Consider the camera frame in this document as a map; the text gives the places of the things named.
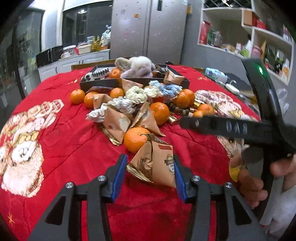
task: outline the green light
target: green light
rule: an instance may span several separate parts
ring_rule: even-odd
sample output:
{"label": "green light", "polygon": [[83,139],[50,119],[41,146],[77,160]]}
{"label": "green light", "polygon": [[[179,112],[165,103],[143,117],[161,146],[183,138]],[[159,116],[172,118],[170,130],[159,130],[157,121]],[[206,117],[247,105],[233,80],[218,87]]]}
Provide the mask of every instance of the green light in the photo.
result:
{"label": "green light", "polygon": [[259,67],[259,71],[260,71],[260,73],[263,75],[263,70],[262,70],[261,67]]}

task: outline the metal screw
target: metal screw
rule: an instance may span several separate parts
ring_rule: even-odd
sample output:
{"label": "metal screw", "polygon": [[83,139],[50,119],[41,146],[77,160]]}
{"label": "metal screw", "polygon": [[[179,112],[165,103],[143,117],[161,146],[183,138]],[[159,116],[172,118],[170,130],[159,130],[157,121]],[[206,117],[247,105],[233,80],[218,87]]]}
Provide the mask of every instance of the metal screw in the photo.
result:
{"label": "metal screw", "polygon": [[227,188],[232,188],[232,183],[227,182],[227,183],[225,183],[225,186],[226,186]]}
{"label": "metal screw", "polygon": [[200,176],[197,176],[197,175],[192,177],[192,180],[195,181],[195,182],[199,182],[200,179],[201,179]]}
{"label": "metal screw", "polygon": [[66,183],[66,188],[72,188],[74,186],[73,183]]}
{"label": "metal screw", "polygon": [[105,180],[106,180],[106,176],[104,176],[104,175],[100,175],[100,176],[98,176],[98,180],[99,180],[100,182],[105,181]]}

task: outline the orange fruit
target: orange fruit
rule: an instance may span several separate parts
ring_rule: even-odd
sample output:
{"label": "orange fruit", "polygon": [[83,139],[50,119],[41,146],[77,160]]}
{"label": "orange fruit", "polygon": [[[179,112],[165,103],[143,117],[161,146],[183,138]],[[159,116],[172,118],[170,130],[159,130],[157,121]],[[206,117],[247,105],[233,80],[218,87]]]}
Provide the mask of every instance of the orange fruit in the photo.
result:
{"label": "orange fruit", "polygon": [[201,110],[194,111],[193,112],[193,117],[202,118],[203,117],[203,112]]}
{"label": "orange fruit", "polygon": [[81,104],[85,97],[85,92],[81,89],[72,91],[70,94],[70,100],[72,104]]}
{"label": "orange fruit", "polygon": [[120,76],[121,76],[121,70],[117,67],[112,69],[109,74],[110,79],[119,79]]}
{"label": "orange fruit", "polygon": [[188,93],[181,91],[178,94],[178,97],[173,99],[173,103],[181,109],[187,108],[190,105],[190,98]]}
{"label": "orange fruit", "polygon": [[185,92],[189,96],[189,100],[190,100],[189,105],[193,105],[194,99],[195,99],[194,92],[190,89],[183,89],[182,91]]}
{"label": "orange fruit", "polygon": [[118,98],[119,96],[124,96],[124,91],[122,88],[114,88],[110,92],[110,97],[111,98]]}
{"label": "orange fruit", "polygon": [[150,131],[143,127],[130,128],[123,138],[123,143],[128,151],[136,154],[147,141],[143,134],[149,134]]}
{"label": "orange fruit", "polygon": [[201,104],[197,110],[203,112],[203,115],[215,115],[215,110],[209,104]]}
{"label": "orange fruit", "polygon": [[170,110],[164,103],[156,102],[150,105],[150,110],[158,126],[163,125],[168,120]]}
{"label": "orange fruit", "polygon": [[152,100],[153,100],[153,103],[155,103],[155,102],[163,103],[163,97],[161,97],[161,96],[160,97],[155,97]]}
{"label": "orange fruit", "polygon": [[86,108],[93,109],[94,108],[94,100],[93,100],[93,93],[87,93],[83,99],[83,103]]}

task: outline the blue yarn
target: blue yarn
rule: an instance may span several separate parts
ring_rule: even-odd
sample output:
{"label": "blue yarn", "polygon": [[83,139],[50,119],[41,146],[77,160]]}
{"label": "blue yarn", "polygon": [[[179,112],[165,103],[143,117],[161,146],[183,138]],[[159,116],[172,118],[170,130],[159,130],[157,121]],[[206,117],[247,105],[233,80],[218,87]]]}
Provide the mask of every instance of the blue yarn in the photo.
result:
{"label": "blue yarn", "polygon": [[157,80],[152,80],[149,82],[149,86],[157,87],[165,96],[170,99],[175,98],[182,90],[181,86],[178,85],[162,85]]}

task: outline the finger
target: finger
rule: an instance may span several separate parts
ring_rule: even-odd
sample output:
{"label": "finger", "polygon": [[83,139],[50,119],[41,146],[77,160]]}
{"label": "finger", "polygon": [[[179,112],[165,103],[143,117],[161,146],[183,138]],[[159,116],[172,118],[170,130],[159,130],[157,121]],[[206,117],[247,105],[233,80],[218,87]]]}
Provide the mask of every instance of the finger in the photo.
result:
{"label": "finger", "polygon": [[237,175],[237,179],[248,190],[259,191],[263,188],[263,181],[252,177],[247,169],[241,170]]}
{"label": "finger", "polygon": [[230,168],[235,168],[243,163],[242,155],[237,154],[233,158],[230,159],[229,166]]}
{"label": "finger", "polygon": [[266,190],[250,191],[242,186],[240,186],[239,191],[244,196],[245,200],[252,202],[263,201],[267,198],[268,195]]}
{"label": "finger", "polygon": [[259,201],[248,201],[246,200],[246,203],[249,205],[250,208],[255,208],[259,205]]}
{"label": "finger", "polygon": [[270,165],[270,172],[275,177],[285,176],[296,169],[296,156],[291,159],[281,159]]}

